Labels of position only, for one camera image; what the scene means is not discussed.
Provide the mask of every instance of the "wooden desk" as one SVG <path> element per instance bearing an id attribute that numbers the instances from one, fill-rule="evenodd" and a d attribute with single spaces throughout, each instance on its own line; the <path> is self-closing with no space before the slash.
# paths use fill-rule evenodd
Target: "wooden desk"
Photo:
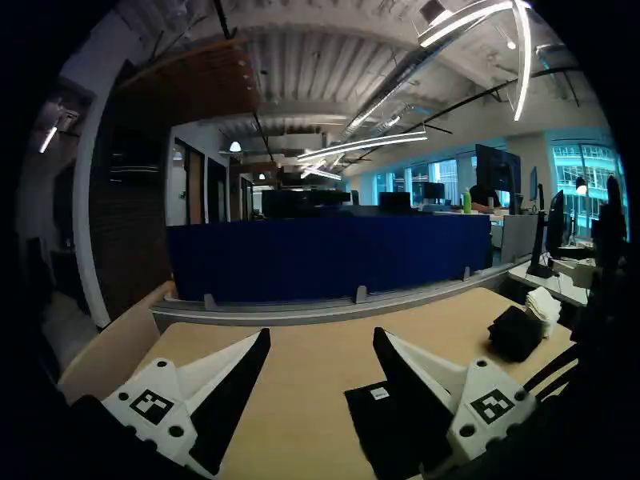
<path id="1" fill-rule="evenodd" d="M 559 274 L 549 278 L 540 278 L 530 275 L 526 272 L 531 261 L 515 266 L 509 270 L 509 278 L 516 282 L 523 283 L 533 288 L 544 286 L 552 297 L 557 298 L 561 302 L 570 303 L 573 306 L 586 306 L 589 301 L 589 290 L 586 288 L 578 288 L 574 286 L 574 281 L 570 276 Z"/>
<path id="2" fill-rule="evenodd" d="M 510 300 L 483 288 L 413 309 L 344 322 L 271 327 L 271 351 L 222 461 L 222 480 L 374 478 L 360 449 L 343 392 L 385 379 L 372 347 L 374 328 L 466 365 L 487 355 L 487 327 Z M 220 350 L 255 327 L 177 323 L 138 368 L 157 357 L 177 366 Z M 564 351 L 570 332 L 554 334 L 524 363 L 493 358 L 524 382 Z"/>

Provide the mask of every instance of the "fabric partition panel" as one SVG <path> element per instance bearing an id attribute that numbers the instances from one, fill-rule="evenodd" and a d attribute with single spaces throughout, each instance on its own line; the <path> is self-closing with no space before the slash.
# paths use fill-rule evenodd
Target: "fabric partition panel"
<path id="1" fill-rule="evenodd" d="M 291 302 L 399 290 L 485 268 L 485 215 L 296 218 L 170 226 L 180 299 Z"/>

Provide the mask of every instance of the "floor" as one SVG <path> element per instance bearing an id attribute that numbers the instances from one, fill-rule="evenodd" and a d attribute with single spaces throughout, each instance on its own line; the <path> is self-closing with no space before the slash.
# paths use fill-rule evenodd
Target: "floor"
<path id="1" fill-rule="evenodd" d="M 60 371 L 69 366 L 75 356 L 98 334 L 93 320 L 84 314 L 71 297 L 54 292 L 46 308 L 42 333 L 51 345 Z"/>

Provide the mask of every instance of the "wooden wall panel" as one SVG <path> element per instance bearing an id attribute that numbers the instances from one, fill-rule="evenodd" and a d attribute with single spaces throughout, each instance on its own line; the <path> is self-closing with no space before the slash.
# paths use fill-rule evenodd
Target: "wooden wall panel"
<path id="1" fill-rule="evenodd" d="M 157 159 L 148 182 L 115 182 L 110 172 L 114 133 L 126 129 L 149 142 L 142 162 Z M 166 248 L 165 169 L 168 129 L 145 112 L 110 101 L 96 138 L 89 193 L 91 246 L 98 282 L 112 319 L 171 279 Z"/>

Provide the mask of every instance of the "cable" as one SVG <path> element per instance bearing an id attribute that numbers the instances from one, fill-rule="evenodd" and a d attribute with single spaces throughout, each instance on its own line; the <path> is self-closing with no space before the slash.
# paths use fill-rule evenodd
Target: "cable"
<path id="1" fill-rule="evenodd" d="M 552 394 L 561 386 L 569 383 L 575 377 L 577 368 L 578 368 L 577 365 L 572 366 L 565 373 L 560 375 L 558 378 L 553 380 L 549 385 L 547 385 L 542 390 L 540 390 L 540 393 L 535 396 L 536 400 L 541 402 L 542 400 L 545 399 L 545 397 L 549 396 L 549 394 Z"/>
<path id="2" fill-rule="evenodd" d="M 539 372 L 537 372 L 533 377 L 531 377 L 527 383 L 524 384 L 524 389 L 528 392 L 531 392 L 536 386 L 540 385 L 540 383 L 548 378 L 553 372 L 556 372 L 578 358 L 578 344 L 575 343 L 570 346 L 568 349 L 563 351 L 556 358 L 551 360 L 547 365 L 545 365 Z"/>

